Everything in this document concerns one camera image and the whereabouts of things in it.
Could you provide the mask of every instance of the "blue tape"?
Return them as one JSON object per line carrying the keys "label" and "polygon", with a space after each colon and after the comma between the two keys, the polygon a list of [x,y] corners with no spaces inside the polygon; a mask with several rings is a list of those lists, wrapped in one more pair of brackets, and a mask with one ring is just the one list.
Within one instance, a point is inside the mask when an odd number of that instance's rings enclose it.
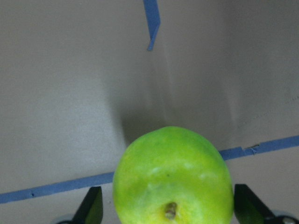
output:
{"label": "blue tape", "polygon": [[114,172],[0,194],[0,204],[111,183]]}
{"label": "blue tape", "polygon": [[148,50],[152,51],[160,27],[160,14],[157,0],[143,0],[146,19],[149,27],[150,43]]}
{"label": "blue tape", "polygon": [[[226,149],[220,151],[221,156],[224,160],[231,160],[249,155],[255,155],[260,153],[271,152],[280,149],[286,149],[291,147],[299,146],[299,135],[284,139],[278,139],[268,142],[263,142],[250,148],[242,149],[236,147],[232,149]],[[40,196],[52,195],[59,192],[68,190],[86,188],[97,186],[105,183],[111,183],[113,180],[113,174],[106,173],[96,176],[84,177],[76,180],[65,181],[60,183],[49,184],[31,189],[19,190],[9,193],[0,194],[0,204],[14,202],[19,200],[25,200]]]}

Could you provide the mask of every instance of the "silver screw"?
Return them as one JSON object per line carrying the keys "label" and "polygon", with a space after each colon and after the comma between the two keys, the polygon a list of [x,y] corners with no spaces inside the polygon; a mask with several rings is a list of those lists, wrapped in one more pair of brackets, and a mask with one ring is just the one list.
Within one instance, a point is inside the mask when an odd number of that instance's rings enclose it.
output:
{"label": "silver screw", "polygon": [[284,224],[295,224],[295,221],[292,220],[291,218],[288,218],[288,217],[284,217],[284,219],[282,220],[282,222]]}

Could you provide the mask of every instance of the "apple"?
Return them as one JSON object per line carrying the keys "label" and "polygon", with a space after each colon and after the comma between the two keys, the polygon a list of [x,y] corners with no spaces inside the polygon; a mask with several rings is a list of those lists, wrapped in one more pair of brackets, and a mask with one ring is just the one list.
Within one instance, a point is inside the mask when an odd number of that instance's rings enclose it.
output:
{"label": "apple", "polygon": [[113,177],[122,224],[228,224],[234,209],[228,168],[204,137],[168,126],[136,139]]}

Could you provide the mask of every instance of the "apple stem cavity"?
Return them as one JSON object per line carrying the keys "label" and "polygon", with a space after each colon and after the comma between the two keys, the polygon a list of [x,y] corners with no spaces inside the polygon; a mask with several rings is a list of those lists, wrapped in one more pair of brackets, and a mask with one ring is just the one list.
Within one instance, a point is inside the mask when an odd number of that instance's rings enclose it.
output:
{"label": "apple stem cavity", "polygon": [[175,202],[168,203],[165,207],[165,216],[169,220],[173,220],[176,216],[177,204]]}

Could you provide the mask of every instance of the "apple stem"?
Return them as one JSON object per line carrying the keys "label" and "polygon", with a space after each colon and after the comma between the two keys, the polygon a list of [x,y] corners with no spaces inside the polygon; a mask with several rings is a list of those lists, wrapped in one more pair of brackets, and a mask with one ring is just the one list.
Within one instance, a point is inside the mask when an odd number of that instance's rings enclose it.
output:
{"label": "apple stem", "polygon": [[165,209],[166,218],[172,220],[176,216],[177,204],[175,202],[168,203]]}

